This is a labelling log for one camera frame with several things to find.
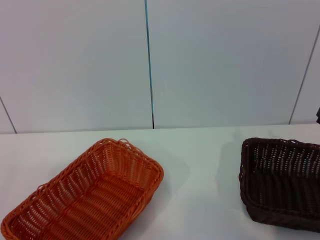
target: woven pattern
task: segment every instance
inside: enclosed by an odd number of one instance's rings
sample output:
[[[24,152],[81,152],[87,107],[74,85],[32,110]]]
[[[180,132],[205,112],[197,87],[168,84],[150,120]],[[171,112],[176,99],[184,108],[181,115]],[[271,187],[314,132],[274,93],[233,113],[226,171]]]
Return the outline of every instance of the woven pattern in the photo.
[[[239,181],[254,221],[320,232],[320,145],[247,139]]]
[[[129,142],[102,139],[1,224],[7,240],[114,240],[141,213],[164,176]]]

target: dark object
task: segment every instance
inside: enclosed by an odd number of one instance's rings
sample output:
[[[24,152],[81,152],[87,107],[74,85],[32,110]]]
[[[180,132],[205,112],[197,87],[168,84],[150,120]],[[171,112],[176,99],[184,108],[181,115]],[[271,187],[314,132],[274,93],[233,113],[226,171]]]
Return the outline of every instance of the dark object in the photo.
[[[318,112],[316,113],[316,116],[318,117],[318,119],[316,120],[316,122],[317,122],[318,124],[320,124],[320,108],[319,108]]]
[[[320,145],[249,138],[239,181],[253,221],[320,233]]]

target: brown wicker basket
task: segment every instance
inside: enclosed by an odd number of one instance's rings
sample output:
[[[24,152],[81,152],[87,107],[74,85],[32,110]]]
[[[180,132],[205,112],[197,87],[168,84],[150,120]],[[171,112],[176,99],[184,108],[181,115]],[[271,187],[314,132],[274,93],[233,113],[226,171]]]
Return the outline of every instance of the brown wicker basket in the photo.
[[[320,233],[320,145],[247,139],[239,181],[253,221]]]
[[[128,141],[102,139],[10,212],[1,233],[7,240],[117,239],[163,177]]]

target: wicker basket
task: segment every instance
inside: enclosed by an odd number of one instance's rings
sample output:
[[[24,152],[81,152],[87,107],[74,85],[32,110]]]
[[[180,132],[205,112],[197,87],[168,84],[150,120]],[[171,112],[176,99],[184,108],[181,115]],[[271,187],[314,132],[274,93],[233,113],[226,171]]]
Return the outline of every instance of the wicker basket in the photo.
[[[239,181],[253,221],[320,233],[320,145],[247,139]]]
[[[164,177],[129,142],[102,139],[40,186],[2,221],[7,240],[114,240]]]

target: basket rim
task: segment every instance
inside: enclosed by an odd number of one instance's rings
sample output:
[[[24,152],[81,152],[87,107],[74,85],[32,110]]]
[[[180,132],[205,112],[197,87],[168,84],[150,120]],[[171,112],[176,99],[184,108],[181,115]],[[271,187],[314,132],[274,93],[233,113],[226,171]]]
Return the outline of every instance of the basket rim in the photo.
[[[286,216],[293,216],[301,219],[313,219],[314,221],[320,221],[320,213],[306,213],[297,210],[284,210],[282,208],[271,208],[269,206],[260,206],[256,204],[248,193],[248,186],[249,186],[249,156],[246,155],[247,150],[252,144],[271,144],[271,145],[283,145],[283,146],[290,146],[295,148],[309,148],[312,150],[320,151],[320,145],[314,143],[304,143],[298,140],[289,139],[285,140],[282,138],[259,138],[259,137],[252,137],[248,138],[243,141],[242,149],[241,149],[241,166],[240,166],[240,174],[239,174],[239,181],[240,181],[240,195],[241,199],[248,208],[256,208],[259,210],[263,210],[273,214],[282,214]]]
[[[93,152],[99,150],[100,148],[107,146],[107,145],[114,145],[114,146],[120,146],[121,148],[125,149],[128,153],[135,155],[140,160],[145,162],[146,164],[151,165],[154,169],[157,170],[157,176],[155,177],[152,184],[149,186],[148,189],[144,190],[143,194],[137,199],[135,204],[132,205],[132,207],[127,211],[127,214],[123,216],[116,226],[111,229],[110,233],[117,232],[120,230],[120,225],[124,221],[125,218],[129,216],[129,214],[135,214],[135,209],[141,204],[147,194],[150,194],[150,192],[155,187],[155,190],[160,185],[163,177],[164,177],[164,170],[162,166],[152,158],[148,157],[146,154],[144,154],[139,148],[132,145],[128,140],[125,138],[122,138],[120,140],[115,140],[112,138],[103,138],[99,141],[97,141],[95,144],[93,144],[91,147],[89,147],[85,152],[83,152],[80,156],[78,156],[73,162],[71,162],[65,169],[63,169],[58,175],[56,175],[54,178],[52,178],[49,182],[40,185],[36,191],[34,191],[32,194],[30,194],[23,202],[21,202],[16,208],[14,208],[11,212],[9,212],[1,223],[1,233],[5,238],[13,239],[13,240],[19,240],[11,231],[9,224],[14,219],[14,217],[18,216],[23,210],[25,210],[27,207],[29,207],[34,201],[38,200],[40,197],[42,197],[45,193],[47,193],[53,186],[55,186],[59,181],[63,180],[64,177],[69,176],[75,169],[80,167],[84,160],[87,159],[87,157],[92,154]]]

